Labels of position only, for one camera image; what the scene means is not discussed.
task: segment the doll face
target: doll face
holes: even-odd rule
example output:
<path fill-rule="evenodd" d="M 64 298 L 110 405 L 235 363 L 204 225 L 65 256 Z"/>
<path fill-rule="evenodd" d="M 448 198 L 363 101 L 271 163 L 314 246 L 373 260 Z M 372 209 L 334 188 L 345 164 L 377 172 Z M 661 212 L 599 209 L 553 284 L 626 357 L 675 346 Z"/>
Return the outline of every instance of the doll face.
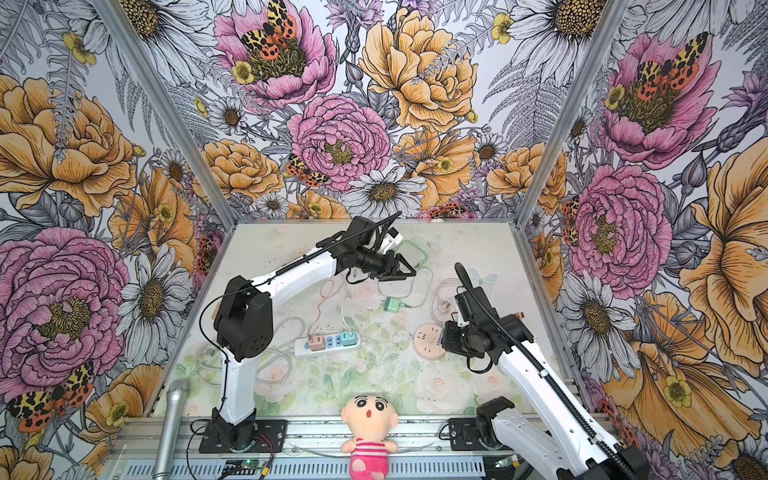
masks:
<path fill-rule="evenodd" d="M 350 399 L 341 411 L 341 419 L 355 437 L 373 442 L 383 440 L 389 429 L 397 425 L 395 407 L 378 396 Z"/>

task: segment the purple flower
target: purple flower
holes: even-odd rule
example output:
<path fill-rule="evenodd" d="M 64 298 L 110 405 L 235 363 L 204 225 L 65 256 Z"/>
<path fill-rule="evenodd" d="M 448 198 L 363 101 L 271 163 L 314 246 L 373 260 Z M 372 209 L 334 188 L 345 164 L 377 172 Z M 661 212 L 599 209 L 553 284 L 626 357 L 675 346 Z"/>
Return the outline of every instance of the purple flower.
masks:
<path fill-rule="evenodd" d="M 639 295 L 670 252 L 672 227 L 663 211 L 656 177 L 637 165 L 599 167 L 579 196 L 574 270 L 599 277 L 619 299 Z"/>
<path fill-rule="evenodd" d="M 717 111 L 706 106 L 720 62 L 710 65 L 712 41 L 706 37 L 704 41 L 707 44 L 696 62 L 698 71 L 688 84 L 680 90 L 659 88 L 650 99 L 641 99 L 638 67 L 646 61 L 663 65 L 685 48 L 672 45 L 671 38 L 659 43 L 658 37 L 642 34 L 608 81 L 611 89 L 605 109 L 591 126 L 593 140 L 617 152 L 622 160 L 643 162 L 651 170 L 666 167 L 684 153 Z"/>
<path fill-rule="evenodd" d="M 0 247 L 0 394 L 50 391 L 88 360 L 110 369 L 128 269 L 80 230 L 49 228 Z"/>
<path fill-rule="evenodd" d="M 287 124 L 293 153 L 306 166 L 328 175 L 331 190 L 346 192 L 349 182 L 389 162 L 384 121 L 371 108 L 337 94 L 317 97 Z"/>
<path fill-rule="evenodd" d="M 301 13 L 286 0 L 288 15 L 296 22 L 296 37 L 278 47 L 275 59 L 265 60 L 260 54 L 249 55 L 240 38 L 252 30 L 262 30 L 267 8 L 254 13 L 250 7 L 245 16 L 232 12 L 232 17 L 218 15 L 214 19 L 214 35 L 221 66 L 232 69 L 235 81 L 248 92 L 246 108 L 260 112 L 262 108 L 283 108 L 300 104 L 318 93 L 325 93 L 336 80 L 336 46 L 331 34 L 323 37 L 306 7 Z"/>
<path fill-rule="evenodd" d="M 418 10 L 422 15 L 434 15 L 437 13 L 438 0 L 402 0 L 402 7 L 409 12 Z"/>
<path fill-rule="evenodd" d="M 331 12 L 327 18 L 333 30 L 354 23 L 368 30 L 382 21 L 382 0 L 328 0 L 326 7 Z"/>
<path fill-rule="evenodd" d="M 674 480 L 677 478 L 677 465 L 672 463 L 670 458 L 664 454 L 661 444 L 653 437 L 637 430 L 637 440 L 640 442 L 645 458 L 648 459 L 650 469 L 660 480 Z"/>

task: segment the silver microphone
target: silver microphone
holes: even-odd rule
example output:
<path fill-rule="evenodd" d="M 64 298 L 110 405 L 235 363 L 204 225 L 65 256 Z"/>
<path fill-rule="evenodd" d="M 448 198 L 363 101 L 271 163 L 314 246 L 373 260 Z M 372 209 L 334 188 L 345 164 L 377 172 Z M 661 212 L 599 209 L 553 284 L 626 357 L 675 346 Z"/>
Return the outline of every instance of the silver microphone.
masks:
<path fill-rule="evenodd" d="M 170 480 L 176 435 L 179 432 L 179 422 L 181 421 L 181 408 L 187 401 L 188 392 L 189 382 L 187 379 L 174 380 L 168 386 L 168 394 L 166 394 L 168 407 L 165 410 L 163 432 L 160 435 L 160 445 L 157 449 L 157 457 L 152 471 L 154 480 Z"/>

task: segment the white power strip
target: white power strip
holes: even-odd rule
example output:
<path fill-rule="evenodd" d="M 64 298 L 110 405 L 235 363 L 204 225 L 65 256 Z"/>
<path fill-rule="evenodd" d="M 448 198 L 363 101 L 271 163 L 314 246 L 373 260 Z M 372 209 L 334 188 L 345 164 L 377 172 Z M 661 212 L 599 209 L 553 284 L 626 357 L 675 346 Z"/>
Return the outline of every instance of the white power strip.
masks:
<path fill-rule="evenodd" d="M 338 332 L 330 333 L 328 335 L 318 335 L 322 337 L 323 348 L 320 350 L 312 350 L 310 343 L 306 337 L 297 339 L 293 344 L 293 356 L 297 359 L 308 356 L 321 356 L 329 355 L 331 353 L 344 353 L 351 350 L 357 350 L 360 348 L 360 335 L 357 332 Z"/>

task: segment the floral wallpaper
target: floral wallpaper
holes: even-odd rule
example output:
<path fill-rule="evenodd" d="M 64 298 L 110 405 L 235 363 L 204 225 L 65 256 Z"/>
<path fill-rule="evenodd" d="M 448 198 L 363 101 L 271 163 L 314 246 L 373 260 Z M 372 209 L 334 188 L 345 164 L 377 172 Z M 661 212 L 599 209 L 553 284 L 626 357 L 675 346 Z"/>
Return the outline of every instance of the floral wallpaper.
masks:
<path fill-rule="evenodd" d="M 513 218 L 605 0 L 122 4 L 239 218 Z"/>
<path fill-rule="evenodd" d="M 630 17 L 525 233 L 594 409 L 653 474 L 766 478 L 768 2 Z"/>
<path fill-rule="evenodd" d="M 0 5 L 0 472 L 92 480 L 223 228 L 90 5 Z"/>

